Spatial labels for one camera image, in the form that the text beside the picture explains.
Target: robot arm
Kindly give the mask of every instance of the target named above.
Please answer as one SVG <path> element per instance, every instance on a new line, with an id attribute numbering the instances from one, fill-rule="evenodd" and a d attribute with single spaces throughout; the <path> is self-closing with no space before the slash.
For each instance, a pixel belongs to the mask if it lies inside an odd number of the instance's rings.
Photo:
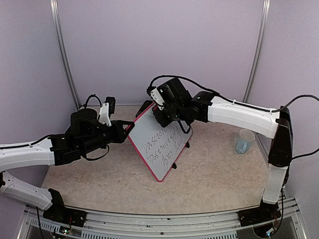
<path id="1" fill-rule="evenodd" d="M 45 218 L 72 225 L 83 226 L 85 212 L 68 209 L 60 193 L 42 189 L 23 182 L 6 170 L 33 165 L 63 165 L 71 163 L 98 148 L 109 149 L 110 143 L 123 143 L 134 123 L 110 120 L 115 111 L 115 98 L 107 97 L 99 115 L 93 109 L 81 109 L 71 115 L 71 124 L 64 134 L 44 137 L 36 142 L 0 145 L 0 195 L 26 202 L 45 210 Z"/>
<path id="2" fill-rule="evenodd" d="M 188 125 L 194 120 L 221 122 L 271 138 L 268 180 L 260 208 L 266 208 L 266 211 L 277 210 L 292 160 L 293 134 L 288 109 L 278 111 L 231 101 L 213 91 L 202 91 L 192 97 L 177 77 L 157 88 L 150 86 L 147 92 L 156 103 L 153 114 L 162 127 L 174 120 L 185 121 Z"/>

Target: purple wall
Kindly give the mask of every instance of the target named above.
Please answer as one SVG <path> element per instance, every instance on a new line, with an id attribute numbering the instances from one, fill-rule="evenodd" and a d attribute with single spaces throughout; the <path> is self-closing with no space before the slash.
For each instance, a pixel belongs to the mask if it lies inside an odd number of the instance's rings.
<path id="1" fill-rule="evenodd" d="M 250 103 L 278 108 L 300 94 L 319 96 L 319 2 L 274 0 Z M 294 155 L 319 147 L 319 103 L 290 107 Z M 311 239 L 319 233 L 319 154 L 291 166 L 287 192 L 296 196 Z"/>
<path id="2" fill-rule="evenodd" d="M 74 106 L 49 1 L 0 0 L 0 143 L 64 132 Z M 47 167 L 12 170 L 40 186 Z M 0 197 L 0 237 L 13 238 L 24 204 Z"/>
<path id="3" fill-rule="evenodd" d="M 59 1 L 66 50 L 82 103 L 148 99 L 162 74 L 182 75 L 243 99 L 263 1 Z M 199 88 L 188 85 L 192 94 Z"/>

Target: beige floor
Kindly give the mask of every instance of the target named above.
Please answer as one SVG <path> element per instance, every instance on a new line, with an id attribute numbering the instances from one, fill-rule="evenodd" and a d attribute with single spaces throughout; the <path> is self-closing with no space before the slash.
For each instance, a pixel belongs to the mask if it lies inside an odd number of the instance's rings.
<path id="1" fill-rule="evenodd" d="M 117 106 L 112 119 L 133 120 L 139 107 Z M 51 166 L 44 188 L 58 190 L 66 205 L 134 214 L 191 214 L 260 203 L 267 166 L 256 143 L 246 155 L 234 151 L 237 127 L 194 122 L 186 148 L 166 179 L 157 182 L 131 143 L 111 144 L 110 153 Z M 89 156 L 103 154 L 102 150 Z"/>

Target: wire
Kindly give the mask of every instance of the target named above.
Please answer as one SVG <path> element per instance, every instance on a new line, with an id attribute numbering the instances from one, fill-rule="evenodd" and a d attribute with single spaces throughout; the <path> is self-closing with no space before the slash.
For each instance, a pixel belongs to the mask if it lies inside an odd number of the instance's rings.
<path id="1" fill-rule="evenodd" d="M 270 235 L 270 237 L 272 237 L 274 234 L 276 234 L 279 231 L 281 223 L 283 222 L 283 219 L 284 219 L 284 193 L 283 193 L 283 189 L 281 189 L 281 208 L 282 208 L 282 211 L 281 211 L 281 219 L 280 219 L 279 225 L 276 228 L 275 232 Z"/>
<path id="2" fill-rule="evenodd" d="M 72 216 L 70 216 L 70 223 L 69 223 L 70 230 L 71 230 L 71 222 L 72 222 Z"/>
<path id="3" fill-rule="evenodd" d="M 236 104 L 236 105 L 240 105 L 240 106 L 244 106 L 244 107 L 248 107 L 248 108 L 251 108 L 251 109 L 259 110 L 259 111 L 270 112 L 270 110 L 268 110 L 268 109 L 264 109 L 264 108 L 256 107 L 256 106 L 251 106 L 251 105 L 248 105 L 248 104 L 245 104 L 245 103 L 241 103 L 241 102 L 237 102 L 237 101 L 232 101 L 232 100 L 230 100 L 230 99 L 228 99 L 228 98 L 226 98 L 226 97 L 220 95 L 217 91 L 212 90 L 212 89 L 209 89 L 209 88 L 206 88 L 206 87 L 204 87 L 204 86 L 198 84 L 197 82 L 195 82 L 195 81 L 193 81 L 193 80 L 191 80 L 191 79 L 189 79 L 189 78 L 183 77 L 183 76 L 175 76 L 175 75 L 162 75 L 162 76 L 157 76 L 157 77 L 155 77 L 155 78 L 151 81 L 150 86 L 149 86 L 148 89 L 151 89 L 151 88 L 153 87 L 153 82 L 154 82 L 155 80 L 160 79 L 160 78 L 166 78 L 166 77 L 173 77 L 173 78 L 176 77 L 176 78 L 180 78 L 180 79 L 189 81 L 189 82 L 191 82 L 191 83 L 197 85 L 198 87 L 202 88 L 203 90 L 206 90 L 206 91 L 209 91 L 209 92 L 214 93 L 216 96 L 219 96 L 220 98 L 224 99 L 224 100 L 227 101 L 227 102 L 230 102 L 230 103 L 233 103 L 233 104 Z M 295 100 L 297 100 L 297 99 L 299 99 L 299 98 L 304 98 L 304 97 L 313 98 L 313 99 L 319 101 L 319 98 L 316 97 L 316 96 L 313 96 L 313 95 L 299 95 L 299 96 L 293 98 L 293 99 L 292 99 L 288 104 L 286 104 L 285 106 L 283 106 L 283 107 L 281 107 L 281 108 L 279 108 L 279 109 L 277 109 L 277 110 L 273 110 L 273 111 L 271 111 L 271 112 L 272 112 L 272 113 L 280 112 L 280 111 L 286 109 L 286 108 L 287 108 L 292 102 L 294 102 Z"/>
<path id="4" fill-rule="evenodd" d="M 183 125 L 181 124 L 180 120 L 178 120 L 177 122 L 178 122 L 178 124 L 179 124 L 179 126 L 181 128 L 181 131 L 183 131 L 183 133 L 188 134 L 190 132 L 191 126 L 189 126 L 188 130 L 186 131 L 184 129 Z"/>
<path id="5" fill-rule="evenodd" d="M 97 100 L 98 100 L 99 103 L 100 103 L 100 107 L 102 107 L 102 102 L 101 102 L 100 98 L 97 97 L 96 94 L 93 94 L 93 95 L 90 95 L 90 96 L 86 99 L 86 102 L 85 102 L 85 104 L 83 105 L 85 109 L 86 109 L 86 107 L 88 106 L 88 103 L 89 103 L 89 101 L 90 101 L 91 98 L 97 98 Z"/>
<path id="6" fill-rule="evenodd" d="M 278 225 L 278 218 L 275 216 L 275 227 Z"/>
<path id="7" fill-rule="evenodd" d="M 167 77 L 173 77 L 173 78 L 179 78 L 179 79 L 183 79 L 183 80 L 186 80 L 186 81 L 189 81 L 191 83 L 193 83 L 194 85 L 200 87 L 201 89 L 205 90 L 205 91 L 208 91 L 208 92 L 211 92 L 211 93 L 214 93 L 216 96 L 219 96 L 220 98 L 230 102 L 230 103 L 233 103 L 233 104 L 236 104 L 236 105 L 240 105 L 240 106 L 245 106 L 245 107 L 248 107 L 248 108 L 252 108 L 252 109 L 255 109 L 255 110 L 260 110 L 260 111 L 264 111 L 264 112 L 270 112 L 270 110 L 267 110 L 267 109 L 264 109 L 264 108 L 260 108 L 260 107 L 256 107 L 256 106 L 251 106 L 251 105 L 247 105 L 247 104 L 244 104 L 244 103 L 240 103 L 240 102 L 236 102 L 236 101 L 232 101 L 222 95 L 220 95 L 217 91 L 213 90 L 213 89 L 210 89 L 210 88 L 206 88 L 200 84 L 198 84 L 197 82 L 189 79 L 189 78 L 186 78 L 184 76 L 175 76 L 175 75 L 161 75 L 161 76 L 157 76 L 155 77 L 154 79 L 152 79 L 148 89 L 147 89 L 147 92 L 149 94 L 149 92 L 151 91 L 151 89 L 153 88 L 153 83 L 154 81 L 156 81 L 157 79 L 160 79 L 160 78 L 167 78 Z M 156 101 L 154 101 L 155 104 L 157 104 L 158 106 L 160 107 L 164 107 L 164 105 L 160 105 L 158 104 Z"/>
<path id="8" fill-rule="evenodd" d="M 54 228 L 54 230 L 53 230 L 53 233 L 52 233 L 52 232 L 50 232 L 50 233 L 51 233 L 52 238 L 55 239 L 55 238 L 56 238 L 56 237 L 55 237 L 55 236 L 56 236 L 55 228 Z"/>
<path id="9" fill-rule="evenodd" d="M 301 155 L 295 156 L 295 157 L 292 158 L 292 160 L 294 160 L 296 158 L 307 157 L 307 156 L 313 155 L 313 154 L 315 154 L 317 152 L 319 152 L 319 148 L 317 148 L 314 152 L 305 153 L 305 154 L 301 154 Z"/>
<path id="10" fill-rule="evenodd" d="M 38 215 L 38 223 L 39 223 L 40 234 L 41 234 L 42 239 L 44 239 L 43 231 L 42 231 L 42 228 L 41 228 L 41 222 L 40 222 L 39 208 L 38 207 L 35 207 L 35 208 L 36 208 L 36 213 Z"/>
<path id="11" fill-rule="evenodd" d="M 319 101 L 319 98 L 317 96 L 313 96 L 313 95 L 299 95 L 299 96 L 296 96 L 294 97 L 288 104 L 286 104 L 285 106 L 281 107 L 280 109 L 278 110 L 275 110 L 273 111 L 274 113 L 276 112 L 279 112 L 279 111 L 282 111 L 284 110 L 285 108 L 287 108 L 289 105 L 291 105 L 292 102 L 294 102 L 295 100 L 299 99 L 299 98 L 313 98 L 317 101 Z"/>
<path id="12" fill-rule="evenodd" d="M 88 161 L 96 161 L 96 160 L 99 160 L 99 159 L 103 158 L 104 156 L 106 156 L 106 155 L 109 153 L 109 151 L 110 151 L 109 145 L 106 145 L 106 147 L 107 147 L 108 151 L 107 151 L 105 154 L 103 154 L 102 156 L 100 156 L 100 157 L 97 157 L 97 158 L 87 158 L 87 157 L 83 157 L 83 158 L 85 158 L 85 159 L 88 160 Z"/>
<path id="13" fill-rule="evenodd" d="M 6 147 L 0 147 L 0 149 L 10 149 L 10 148 L 23 148 L 23 147 L 30 147 L 33 146 L 41 141 L 43 141 L 44 139 L 54 136 L 54 134 L 48 134 L 44 137 L 42 137 L 41 139 L 38 139 L 37 141 L 33 142 L 33 143 L 29 143 L 29 144 L 21 144 L 21 145 L 15 145 L 15 146 L 6 146 Z"/>
<path id="14" fill-rule="evenodd" d="M 209 92 L 212 92 L 212 93 L 214 93 L 214 94 L 216 94 L 216 95 L 219 96 L 219 93 L 218 93 L 217 91 L 212 90 L 212 89 L 209 89 L 209 88 L 206 88 L 206 87 L 204 87 L 204 86 L 198 84 L 197 82 L 195 82 L 195 81 L 193 81 L 193 80 L 191 80 L 191 79 L 189 79 L 189 78 L 186 78 L 186 77 L 184 77 L 184 76 L 175 76 L 175 75 L 161 75 L 161 76 L 157 76 L 157 77 L 155 77 L 154 79 L 152 79 L 149 88 L 151 88 L 151 87 L 153 86 L 154 81 L 156 81 L 157 79 L 167 78 L 167 77 L 179 78 L 179 79 L 183 79 L 183 80 L 189 81 L 189 82 L 193 83 L 194 85 L 197 85 L 197 86 L 200 87 L 201 89 L 206 90 L 206 91 L 209 91 Z"/>

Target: whiteboard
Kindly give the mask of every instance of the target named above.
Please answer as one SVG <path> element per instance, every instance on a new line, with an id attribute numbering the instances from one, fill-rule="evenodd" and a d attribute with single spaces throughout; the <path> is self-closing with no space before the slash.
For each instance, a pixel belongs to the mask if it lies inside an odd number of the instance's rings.
<path id="1" fill-rule="evenodd" d="M 162 182 L 193 131 L 191 129 L 188 134 L 183 133 L 176 121 L 165 128 L 161 127 L 153 115 L 153 106 L 154 103 L 135 119 L 135 126 L 128 138 L 152 175 Z"/>

